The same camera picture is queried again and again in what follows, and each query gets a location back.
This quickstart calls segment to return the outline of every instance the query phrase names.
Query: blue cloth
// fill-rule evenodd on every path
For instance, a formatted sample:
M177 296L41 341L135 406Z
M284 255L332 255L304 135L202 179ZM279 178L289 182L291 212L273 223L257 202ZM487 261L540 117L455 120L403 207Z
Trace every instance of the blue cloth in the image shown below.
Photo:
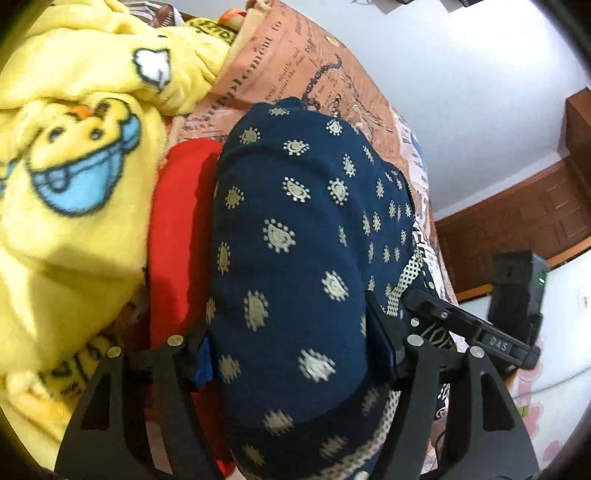
M398 397L367 342L364 291L419 334L429 326L412 326L400 296L434 292L403 174L354 127L291 98L238 122L217 179L210 335L240 470L370 473Z

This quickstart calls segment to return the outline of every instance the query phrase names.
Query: cartoon duck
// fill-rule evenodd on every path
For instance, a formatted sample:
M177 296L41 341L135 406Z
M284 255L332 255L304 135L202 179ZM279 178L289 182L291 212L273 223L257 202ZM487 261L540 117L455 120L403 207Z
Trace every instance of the cartoon duck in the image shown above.
M41 130L24 154L38 197L68 217L100 210L121 178L126 155L137 148L141 123L127 103L79 105Z

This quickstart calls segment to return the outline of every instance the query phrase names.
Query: wooden furniture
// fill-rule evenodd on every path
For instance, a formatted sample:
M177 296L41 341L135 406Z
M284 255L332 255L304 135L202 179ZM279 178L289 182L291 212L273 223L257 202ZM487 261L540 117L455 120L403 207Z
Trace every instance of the wooden furniture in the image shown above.
M497 252L531 249L554 268L591 247L591 91L568 98L570 156L436 222L458 301L489 293Z

